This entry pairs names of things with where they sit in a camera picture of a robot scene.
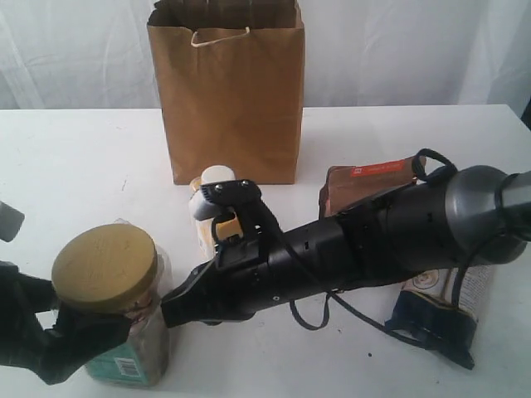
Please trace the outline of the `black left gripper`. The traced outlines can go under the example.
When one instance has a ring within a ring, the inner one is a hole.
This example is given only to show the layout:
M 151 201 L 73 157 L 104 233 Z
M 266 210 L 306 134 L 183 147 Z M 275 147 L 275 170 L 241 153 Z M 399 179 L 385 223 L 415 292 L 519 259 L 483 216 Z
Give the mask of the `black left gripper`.
M 124 315 L 59 310 L 43 328 L 37 315 L 58 308 L 51 282 L 1 263 L 1 364 L 39 373 L 48 385 L 64 382 L 95 357 L 129 337 L 132 320 Z

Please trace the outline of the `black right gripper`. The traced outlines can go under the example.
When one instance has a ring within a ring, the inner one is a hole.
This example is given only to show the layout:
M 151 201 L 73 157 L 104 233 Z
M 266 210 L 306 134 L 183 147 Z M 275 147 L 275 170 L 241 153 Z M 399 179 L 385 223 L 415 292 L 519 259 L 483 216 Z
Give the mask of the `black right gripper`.
M 274 238 L 234 238 L 192 270 L 161 302 L 168 328 L 191 322 L 242 322 L 299 298 L 299 268 Z

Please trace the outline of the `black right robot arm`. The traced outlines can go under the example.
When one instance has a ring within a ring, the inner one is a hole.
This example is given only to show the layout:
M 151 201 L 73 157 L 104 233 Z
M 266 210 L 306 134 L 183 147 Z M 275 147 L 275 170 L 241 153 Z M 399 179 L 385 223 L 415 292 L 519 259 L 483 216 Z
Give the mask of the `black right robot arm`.
M 433 269 L 504 265 L 530 239 L 530 176 L 474 166 L 364 198 L 339 213 L 283 231 L 250 180 L 199 191 L 204 214 L 234 214 L 242 237 L 217 247 L 163 297 L 169 328 L 241 322 L 321 293 L 378 287 Z

